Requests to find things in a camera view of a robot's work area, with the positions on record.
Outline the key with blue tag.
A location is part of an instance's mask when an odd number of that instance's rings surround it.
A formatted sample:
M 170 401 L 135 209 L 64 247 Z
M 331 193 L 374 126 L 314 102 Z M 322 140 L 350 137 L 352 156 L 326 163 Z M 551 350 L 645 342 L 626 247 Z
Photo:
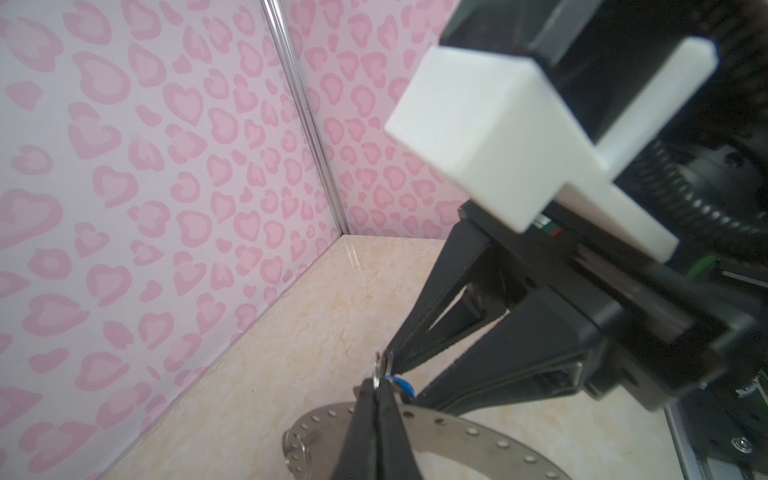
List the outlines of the key with blue tag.
M 377 352 L 372 373 L 372 382 L 375 389 L 378 389 L 384 382 L 390 384 L 395 397 L 401 403 L 411 403 L 415 398 L 413 386 L 403 377 L 395 375 L 392 370 L 393 355 Z

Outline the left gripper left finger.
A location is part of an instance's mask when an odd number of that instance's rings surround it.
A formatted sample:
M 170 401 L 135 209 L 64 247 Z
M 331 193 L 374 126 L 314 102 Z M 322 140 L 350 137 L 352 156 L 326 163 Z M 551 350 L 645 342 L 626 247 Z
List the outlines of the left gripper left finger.
M 363 381 L 331 479 L 376 479 L 377 399 L 372 379 Z

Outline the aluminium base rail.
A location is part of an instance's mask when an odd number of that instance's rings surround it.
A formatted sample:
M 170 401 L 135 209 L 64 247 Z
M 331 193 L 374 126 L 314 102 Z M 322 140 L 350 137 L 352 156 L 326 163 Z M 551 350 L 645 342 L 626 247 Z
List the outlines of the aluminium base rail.
M 665 409 L 685 479 L 767 477 L 767 376 L 701 387 Z

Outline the metal perforated ring disc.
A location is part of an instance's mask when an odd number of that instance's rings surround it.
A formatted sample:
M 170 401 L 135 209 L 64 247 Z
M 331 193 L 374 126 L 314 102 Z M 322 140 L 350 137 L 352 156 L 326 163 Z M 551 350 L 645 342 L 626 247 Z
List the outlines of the metal perforated ring disc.
M 329 479 L 342 451 L 355 404 L 341 402 L 303 414 L 282 435 L 284 462 L 295 479 Z M 415 406 L 400 408 L 426 479 L 567 479 L 528 445 L 476 422 Z

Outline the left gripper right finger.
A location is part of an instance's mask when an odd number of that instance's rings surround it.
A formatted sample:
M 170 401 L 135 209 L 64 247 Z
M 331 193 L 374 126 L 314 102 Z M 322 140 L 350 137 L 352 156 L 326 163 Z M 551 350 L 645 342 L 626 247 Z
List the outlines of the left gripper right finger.
M 376 390 L 376 447 L 377 479 L 423 479 L 388 380 L 382 380 Z

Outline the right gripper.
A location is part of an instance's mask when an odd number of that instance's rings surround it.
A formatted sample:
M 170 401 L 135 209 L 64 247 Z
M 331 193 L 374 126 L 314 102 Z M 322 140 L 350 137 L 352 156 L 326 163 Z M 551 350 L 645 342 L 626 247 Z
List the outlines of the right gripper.
M 601 231 L 518 234 L 468 202 L 385 349 L 403 374 L 501 318 L 413 400 L 471 411 L 626 388 L 645 408 L 724 382 L 762 360 L 762 306 L 697 284 Z

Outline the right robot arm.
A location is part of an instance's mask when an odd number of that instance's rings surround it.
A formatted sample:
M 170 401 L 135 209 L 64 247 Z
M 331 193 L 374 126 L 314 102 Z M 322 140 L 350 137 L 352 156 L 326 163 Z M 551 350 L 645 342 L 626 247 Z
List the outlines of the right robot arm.
M 467 194 L 374 378 L 460 415 L 767 362 L 767 5 L 463 1 L 386 132 Z

